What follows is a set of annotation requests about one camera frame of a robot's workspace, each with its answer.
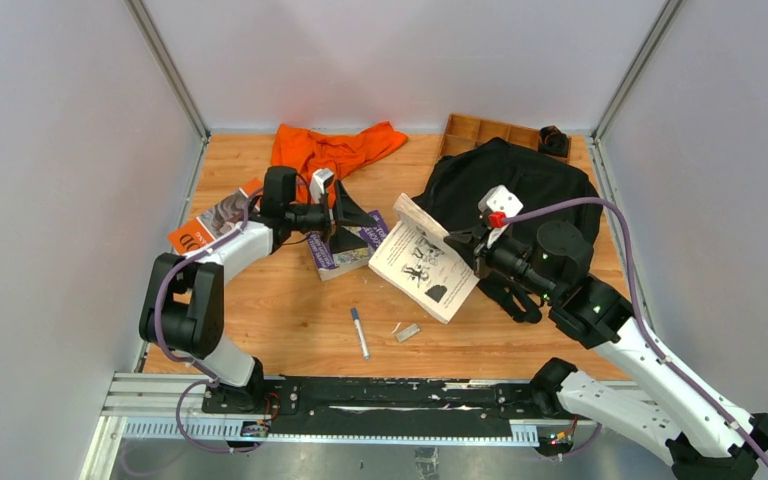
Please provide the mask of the green treehouse paperback book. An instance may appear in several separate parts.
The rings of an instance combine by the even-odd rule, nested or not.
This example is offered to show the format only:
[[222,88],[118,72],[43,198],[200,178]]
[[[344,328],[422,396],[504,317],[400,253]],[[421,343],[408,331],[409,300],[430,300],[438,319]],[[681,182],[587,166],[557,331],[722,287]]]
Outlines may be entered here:
[[448,231],[402,193],[393,205],[398,221],[368,266],[429,315],[449,323],[478,283],[472,268],[445,244]]

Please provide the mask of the black student backpack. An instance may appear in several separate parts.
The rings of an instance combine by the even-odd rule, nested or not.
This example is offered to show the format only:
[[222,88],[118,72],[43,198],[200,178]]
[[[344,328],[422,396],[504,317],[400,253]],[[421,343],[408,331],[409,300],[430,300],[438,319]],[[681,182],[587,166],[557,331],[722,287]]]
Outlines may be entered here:
[[[497,137],[470,151],[443,156],[435,165],[424,190],[412,200],[449,232],[474,227],[477,204],[492,188],[504,185],[532,211],[562,201],[596,197],[597,190],[582,170],[538,151]],[[600,230],[602,207],[582,205],[517,223],[512,236],[528,245],[538,228],[551,220],[568,221],[591,245]],[[542,312],[523,287],[492,273],[478,287],[517,323],[539,323]]]

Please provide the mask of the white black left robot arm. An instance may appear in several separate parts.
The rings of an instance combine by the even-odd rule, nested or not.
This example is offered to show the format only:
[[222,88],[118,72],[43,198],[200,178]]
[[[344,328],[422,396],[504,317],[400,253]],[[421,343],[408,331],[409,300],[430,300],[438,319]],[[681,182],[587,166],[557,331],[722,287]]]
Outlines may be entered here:
[[305,179],[292,167],[271,166],[261,187],[243,195],[241,208],[217,239],[156,257],[138,333],[168,359],[206,375],[213,397],[254,413],[272,396],[262,362],[224,332],[228,281],[275,253],[294,233],[314,234],[331,252],[343,253],[365,247],[354,231],[377,222],[328,168]]

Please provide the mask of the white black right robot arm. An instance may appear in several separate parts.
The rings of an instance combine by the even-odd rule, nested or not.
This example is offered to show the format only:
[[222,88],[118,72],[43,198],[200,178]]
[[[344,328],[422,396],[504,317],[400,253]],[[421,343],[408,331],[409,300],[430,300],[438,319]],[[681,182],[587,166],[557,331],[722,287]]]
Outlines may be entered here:
[[533,377],[544,417],[564,410],[606,426],[665,462],[678,479],[751,479],[768,468],[768,414],[751,414],[693,373],[614,287],[589,272],[592,245],[564,221],[543,224],[530,245],[478,225],[446,236],[479,276],[491,272],[540,296],[556,327],[625,372],[639,401],[559,358]]

